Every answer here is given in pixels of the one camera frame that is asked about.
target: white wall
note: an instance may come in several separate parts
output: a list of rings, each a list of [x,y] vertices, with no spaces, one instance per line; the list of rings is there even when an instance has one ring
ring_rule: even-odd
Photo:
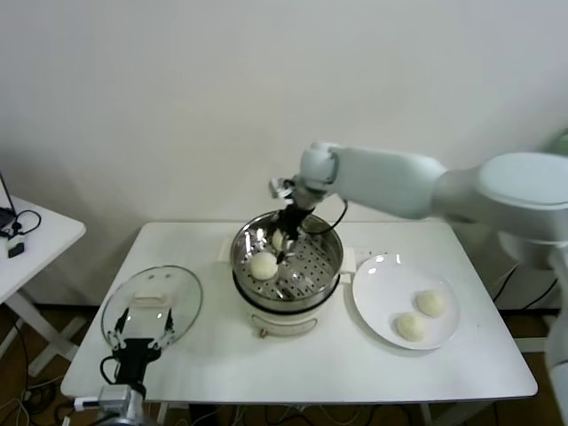
[[[315,138],[448,167],[542,146],[568,123],[567,18],[564,0],[3,0],[0,169],[88,228],[32,294],[95,304],[145,222],[273,208],[267,179]]]

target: power cord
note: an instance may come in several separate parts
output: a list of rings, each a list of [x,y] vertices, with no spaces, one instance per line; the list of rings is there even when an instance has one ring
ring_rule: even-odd
[[[323,231],[306,231],[304,228],[302,228],[304,230],[305,233],[309,234],[309,235],[321,235],[323,233],[328,233],[329,231],[331,231],[332,229],[334,229],[336,226],[338,226],[341,221],[343,220],[343,218],[345,217],[345,214],[347,213],[347,209],[349,208],[349,202],[345,199],[341,199],[341,201],[343,201],[343,212],[342,214],[339,216],[339,218],[335,221],[335,223],[331,226],[329,226],[328,228],[324,229]]]
[[[107,373],[105,373],[105,363],[107,361],[110,361],[111,359],[114,359],[114,356],[110,355],[108,357],[104,357],[99,364],[99,371],[100,371],[100,375],[103,376],[103,379],[105,379],[105,382],[107,382],[108,384],[115,384],[114,382],[112,382],[108,376]]]
[[[266,406],[264,407],[264,422],[267,424],[267,426],[280,426],[281,424],[284,424],[286,422],[290,422],[290,421],[295,420],[295,419],[301,419],[304,422],[306,422],[309,426],[315,426],[310,419],[308,419],[305,415],[300,414],[300,413],[292,414],[292,415],[289,415],[288,417],[284,417],[283,419],[279,420],[278,422],[271,422],[268,419],[268,410],[266,409]]]
[[[499,298],[499,296],[501,295],[501,293],[503,292],[505,287],[507,287],[507,283],[509,282],[509,280],[511,279],[513,274],[517,271],[517,268],[518,268],[518,264],[513,266],[511,268],[511,270],[505,274],[505,275],[507,275],[507,278],[503,281],[503,285],[501,286],[501,288],[497,292],[497,295],[493,298],[494,303],[497,301],[497,299]],[[500,281],[505,275],[502,275],[500,278],[498,278],[496,282]]]
[[[548,293],[550,293],[552,291],[552,289],[555,287],[555,285],[558,282],[558,278],[556,278],[552,284],[550,284],[550,286],[547,288],[547,290],[542,293],[542,295],[540,295],[539,297],[537,297],[536,299],[534,299],[532,302],[530,302],[527,306],[525,306],[524,308],[521,308],[521,311],[526,311],[527,309],[529,309],[530,307],[534,306],[535,304],[537,304],[538,302],[540,302],[542,299],[544,299]]]
[[[33,416],[43,413],[55,400],[57,395],[57,381],[61,380],[63,376],[56,377],[54,379],[50,379],[48,381],[44,381],[42,383],[30,385],[29,384],[29,354],[28,354],[28,347],[26,346],[26,341],[24,339],[24,335],[22,334],[20,327],[18,327],[17,322],[7,313],[4,312],[5,317],[12,323],[12,326],[16,330],[18,337],[21,342],[21,348],[24,352],[24,362],[25,362],[25,377],[24,377],[24,390],[20,394],[20,398],[14,398],[9,402],[16,401],[18,405],[14,407],[14,409],[4,418],[3,422],[7,420],[7,418],[12,415],[12,413],[18,410],[18,414],[16,417],[16,424],[20,424],[20,415],[23,411],[28,419],[27,424],[33,424],[35,426],[51,426],[51,425],[42,425],[34,421]]]
[[[22,217],[25,214],[32,214],[37,218],[37,223],[32,226],[30,229],[26,230],[26,231],[22,231],[22,225],[20,223],[20,221],[18,219],[20,219],[20,217]],[[34,210],[22,210],[20,213],[18,213],[16,215],[16,217],[14,218],[14,221],[12,222],[12,237],[14,235],[27,235],[33,231],[35,231],[37,228],[39,228],[39,225],[42,224],[42,215],[40,215],[39,213],[37,213]]]

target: cable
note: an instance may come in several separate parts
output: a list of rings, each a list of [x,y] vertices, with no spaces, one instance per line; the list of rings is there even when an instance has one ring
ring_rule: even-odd
[[[75,412],[75,406],[73,404],[73,401],[66,401],[56,406],[55,410],[53,410],[53,420],[55,421],[55,424],[58,426],[60,426],[60,424],[63,423],[63,419],[66,417],[66,415],[61,416],[61,410],[64,408],[71,409],[71,411],[66,415],[71,415],[72,413]]]
[[[305,229],[302,228],[304,230],[304,232],[308,233],[310,235],[321,235],[323,233],[328,233],[329,231],[334,229],[336,226],[338,226],[341,223],[341,221],[343,220],[343,218],[345,217],[345,214],[347,213],[347,209],[349,208],[349,202],[347,202],[347,200],[344,200],[342,198],[341,201],[343,201],[343,205],[345,207],[343,207],[342,214],[339,216],[339,218],[335,221],[335,223],[333,225],[329,226],[328,228],[324,229],[323,231],[315,231],[315,232],[306,231]]]
[[[326,417],[334,424],[338,425],[338,426],[347,426],[349,424],[352,424],[353,422],[355,422],[357,420],[357,418],[359,417],[359,414],[361,414],[361,411],[359,410],[357,413],[355,413],[355,415],[353,415],[353,417],[348,420],[347,422],[339,422],[336,419],[334,419],[331,415],[329,415],[329,413],[326,411],[326,409],[323,406],[319,406],[319,408],[321,409],[321,412],[323,414],[326,415]]]
[[[200,418],[198,418],[195,422],[192,422],[192,426],[195,426],[198,422],[200,422],[200,421],[203,420],[203,419],[206,419],[206,418],[210,417],[210,416],[213,415],[213,414],[217,414],[217,413],[218,413],[219,411],[221,411],[223,408],[224,408],[224,406],[220,406],[217,410],[212,411],[211,413],[207,413],[207,414],[205,414],[205,415],[202,415],[202,416],[201,416]]]
[[[35,426],[44,426],[40,425],[32,419],[32,415],[43,413],[55,400],[57,395],[57,385],[55,384],[58,380],[63,378],[63,375],[56,377],[54,379],[50,379],[43,383],[37,383],[34,385],[29,385],[29,355],[28,355],[28,347],[26,346],[26,341],[24,339],[24,335],[18,327],[18,323],[12,318],[10,314],[5,312],[6,318],[12,323],[12,326],[16,330],[18,337],[21,342],[21,347],[24,352],[24,362],[25,362],[25,377],[24,377],[24,390],[20,394],[20,398],[13,398],[4,404],[1,408],[7,406],[13,401],[18,402],[18,406],[14,408],[14,411],[17,409],[18,414],[16,416],[16,424],[20,424],[20,416],[21,412],[23,411],[26,415],[28,422],[27,424],[33,423]]]
[[[22,231],[21,230],[22,225],[18,221],[18,219],[26,213],[28,213],[28,214],[31,213],[32,215],[35,215],[35,217],[37,217],[37,224],[35,224],[35,226],[28,229],[27,231]],[[12,223],[12,230],[13,230],[12,237],[16,234],[26,235],[28,233],[31,233],[31,232],[35,231],[37,228],[39,228],[39,225],[41,225],[41,224],[42,224],[42,215],[40,215],[39,213],[37,213],[36,211],[33,211],[33,210],[22,210],[20,213],[18,213],[16,215],[16,217],[14,218],[14,221]]]
[[[501,288],[499,289],[499,291],[497,292],[497,295],[493,298],[493,302],[496,302],[497,299],[499,298],[499,296],[501,295],[501,293],[503,292],[503,290],[505,289],[505,287],[507,287],[507,283],[509,282],[509,280],[511,279],[511,277],[513,276],[513,274],[515,273],[515,271],[518,268],[518,264],[516,264],[515,266],[513,266],[509,272],[507,272],[506,274],[502,275],[501,277],[499,277],[495,283],[499,282],[505,275],[507,275],[507,278],[503,281],[503,285],[501,286]]]
[[[247,412],[247,408],[244,406],[242,408],[242,413],[239,414],[239,407],[237,407],[237,414],[234,416],[234,422],[231,426],[236,426],[237,423],[239,423],[241,421],[241,419],[245,416],[246,412]]]
[[[365,426],[369,426],[371,424],[371,421],[373,421],[373,419],[375,418],[375,413],[377,410],[381,409],[382,407],[387,407],[387,406],[374,406],[373,409],[371,410],[371,413],[369,415],[369,418],[367,419],[367,422],[365,423]],[[412,414],[410,413],[410,410],[406,407],[406,406],[395,406],[397,408],[400,408],[405,416],[406,416],[406,421],[408,422],[409,426],[412,426]]]
[[[554,288],[554,286],[556,285],[556,283],[558,282],[558,278],[556,278],[552,284],[550,284],[550,287],[547,288],[547,291],[545,291],[544,293],[542,293],[542,295],[540,295],[540,297],[534,299],[532,302],[530,302],[527,306],[525,306],[524,308],[521,308],[521,311],[525,311],[527,309],[529,309],[531,306],[533,306],[534,304],[540,302],[542,299],[544,299],[546,297],[546,295],[548,293],[550,293],[552,291],[552,289]]]
[[[16,321],[14,321],[14,319],[7,312],[4,312],[4,314],[5,314],[6,318],[12,323],[12,326],[18,332],[18,337],[20,338],[20,342],[21,342],[21,349],[24,351],[24,362],[26,363],[26,377],[24,377],[24,386],[25,386],[25,389],[27,390],[28,386],[29,386],[29,382],[28,382],[28,376],[29,376],[29,372],[28,372],[28,365],[29,365],[28,347],[26,346],[26,341],[24,340],[24,335],[21,333],[21,330],[18,327],[18,324],[16,323]]]
[[[266,424],[268,426],[280,426],[281,424],[284,424],[286,422],[290,422],[291,420],[294,420],[294,419],[302,419],[302,420],[304,420],[304,422],[308,423],[309,426],[315,426],[312,423],[312,421],[310,419],[308,419],[303,414],[292,414],[288,417],[281,419],[278,422],[271,422],[270,420],[268,420],[268,410],[266,409],[266,406],[264,406],[264,421],[266,422]]]
[[[5,416],[5,418],[0,422],[0,426],[4,426],[6,424],[6,422],[8,422],[8,419],[12,416],[12,414],[14,414],[16,412],[16,410],[20,408],[20,406],[15,406],[12,410],[10,410],[10,412]]]
[[[105,363],[111,359],[114,359],[114,356],[110,355],[108,357],[104,357],[99,364],[99,371],[100,371],[100,375],[103,376],[103,379],[105,379],[105,382],[107,382],[108,384],[115,384],[114,382],[111,382],[111,380],[108,378],[107,373],[105,373]]]

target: table leg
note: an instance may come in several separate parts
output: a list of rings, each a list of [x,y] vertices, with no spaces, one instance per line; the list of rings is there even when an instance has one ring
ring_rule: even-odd
[[[86,322],[83,318],[74,318],[60,334],[42,314],[20,293],[11,295],[6,304],[16,312],[29,326],[39,333],[50,344],[29,365],[29,374],[36,376],[39,372],[59,354],[71,361],[77,352],[77,346],[69,342],[68,338],[74,335]]]
[[[168,413],[168,403],[162,402],[160,404],[160,411],[158,412],[158,417],[156,418],[156,423],[160,426],[166,421],[166,414]]]
[[[18,320],[16,321],[16,327],[21,330],[21,326],[23,325],[24,321],[21,318],[18,318]],[[16,329],[16,327],[12,327],[2,343],[0,343],[0,359],[4,356],[6,351],[8,351],[8,348],[12,344],[12,341],[16,338],[16,335],[18,335],[18,330]]]
[[[432,426],[458,426],[490,406],[493,401],[461,402],[434,419]]]
[[[432,414],[430,412],[430,407],[428,406],[428,404],[420,404],[420,411],[422,413],[422,419],[424,420],[424,425],[431,426]]]

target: steamed bun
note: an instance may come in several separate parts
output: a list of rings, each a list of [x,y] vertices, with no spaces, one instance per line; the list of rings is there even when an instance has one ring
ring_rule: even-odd
[[[272,253],[256,253],[250,259],[250,273],[256,280],[269,280],[277,271],[276,256]]]
[[[426,337],[426,320],[416,312],[406,312],[397,318],[398,333],[409,342],[420,342]]]
[[[422,291],[416,297],[416,304],[421,312],[429,317],[440,317],[446,311],[446,297],[438,290]]]

